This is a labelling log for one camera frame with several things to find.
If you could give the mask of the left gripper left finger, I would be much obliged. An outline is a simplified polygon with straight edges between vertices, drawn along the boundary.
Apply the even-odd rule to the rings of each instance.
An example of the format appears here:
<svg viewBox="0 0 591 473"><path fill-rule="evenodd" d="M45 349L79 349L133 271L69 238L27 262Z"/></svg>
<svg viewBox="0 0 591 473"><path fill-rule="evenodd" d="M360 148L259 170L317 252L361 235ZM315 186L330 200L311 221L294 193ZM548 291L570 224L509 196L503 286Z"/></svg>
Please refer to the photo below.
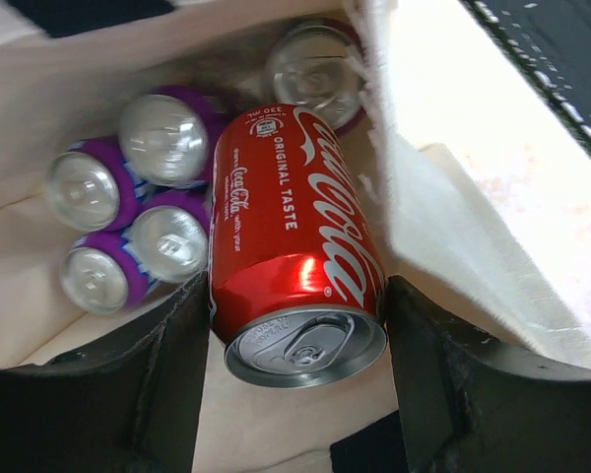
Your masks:
<svg viewBox="0 0 591 473"><path fill-rule="evenodd" d="M46 364L0 370L0 472L188 472L208 282Z"/></svg>

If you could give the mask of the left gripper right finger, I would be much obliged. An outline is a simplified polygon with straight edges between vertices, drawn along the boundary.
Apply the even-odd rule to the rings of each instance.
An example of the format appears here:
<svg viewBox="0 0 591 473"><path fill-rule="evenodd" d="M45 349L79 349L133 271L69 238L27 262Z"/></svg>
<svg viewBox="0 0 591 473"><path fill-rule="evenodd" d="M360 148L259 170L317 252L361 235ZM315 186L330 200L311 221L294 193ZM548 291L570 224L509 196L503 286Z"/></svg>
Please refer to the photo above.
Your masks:
<svg viewBox="0 0 591 473"><path fill-rule="evenodd" d="M500 341L408 281L385 317L412 472L591 472L591 370Z"/></svg>

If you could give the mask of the purple fanta can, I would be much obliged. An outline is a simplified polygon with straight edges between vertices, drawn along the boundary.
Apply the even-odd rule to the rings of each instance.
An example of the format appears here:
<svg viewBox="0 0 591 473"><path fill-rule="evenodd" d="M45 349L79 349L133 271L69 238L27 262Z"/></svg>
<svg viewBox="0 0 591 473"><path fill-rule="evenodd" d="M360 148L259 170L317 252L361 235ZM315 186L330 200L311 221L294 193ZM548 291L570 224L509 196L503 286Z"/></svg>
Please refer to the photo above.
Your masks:
<svg viewBox="0 0 591 473"><path fill-rule="evenodd" d="M137 257L125 232L81 236L64 255L59 280L74 304L99 314L139 305L160 283Z"/></svg>
<svg viewBox="0 0 591 473"><path fill-rule="evenodd" d="M208 263L212 197L205 189L156 194L127 237L147 272L163 282L192 279Z"/></svg>
<svg viewBox="0 0 591 473"><path fill-rule="evenodd" d="M266 93L276 102L313 111L338 135L345 134L364 116L364 79L350 64L363 57L361 40L348 24L330 18L299 20L270 49Z"/></svg>
<svg viewBox="0 0 591 473"><path fill-rule="evenodd" d="M126 105L118 141L142 178L159 186L192 188L212 181L215 147L226 124L227 109L220 99L168 85Z"/></svg>
<svg viewBox="0 0 591 473"><path fill-rule="evenodd" d="M55 215L86 233L130 226L155 191L131 169L113 135L73 143L53 160L46 178Z"/></svg>

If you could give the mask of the beige canvas tote bag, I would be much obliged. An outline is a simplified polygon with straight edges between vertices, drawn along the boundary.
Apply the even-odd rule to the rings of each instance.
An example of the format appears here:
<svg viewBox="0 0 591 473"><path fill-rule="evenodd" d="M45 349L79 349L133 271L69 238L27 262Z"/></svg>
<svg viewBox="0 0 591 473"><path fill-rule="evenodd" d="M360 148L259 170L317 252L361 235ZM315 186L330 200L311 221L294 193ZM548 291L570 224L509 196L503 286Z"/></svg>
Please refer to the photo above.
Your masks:
<svg viewBox="0 0 591 473"><path fill-rule="evenodd" d="M344 139L390 278L500 341L591 370L591 159L461 1L0 1L0 370L40 366L116 317L62 294L76 233L42 195L65 145L149 88L258 97L282 27L332 13L362 39L365 120ZM255 387L209 332L188 472L412 472L390 349L305 390Z"/></svg>

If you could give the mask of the red Coke can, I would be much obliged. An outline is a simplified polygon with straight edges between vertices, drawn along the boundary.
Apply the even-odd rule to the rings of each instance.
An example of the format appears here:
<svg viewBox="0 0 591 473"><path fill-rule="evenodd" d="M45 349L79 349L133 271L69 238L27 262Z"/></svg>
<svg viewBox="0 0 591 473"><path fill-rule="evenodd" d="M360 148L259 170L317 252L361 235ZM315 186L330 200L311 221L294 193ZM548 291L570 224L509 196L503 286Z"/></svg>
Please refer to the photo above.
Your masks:
<svg viewBox="0 0 591 473"><path fill-rule="evenodd" d="M305 388L371 366L386 277L334 131L297 105L243 113L218 141L212 195L210 319L228 370Z"/></svg>

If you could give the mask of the purple Fanta can top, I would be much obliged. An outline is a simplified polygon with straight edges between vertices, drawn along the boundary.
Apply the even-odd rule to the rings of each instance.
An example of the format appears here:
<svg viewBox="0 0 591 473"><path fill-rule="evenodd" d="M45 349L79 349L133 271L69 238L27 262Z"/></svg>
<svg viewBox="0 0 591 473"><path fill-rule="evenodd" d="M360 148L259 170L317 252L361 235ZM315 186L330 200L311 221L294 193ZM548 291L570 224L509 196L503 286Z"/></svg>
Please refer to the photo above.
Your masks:
<svg viewBox="0 0 591 473"><path fill-rule="evenodd" d="M55 215L86 233L130 226L155 191L131 169L113 135L73 143L53 160L46 178Z"/></svg>

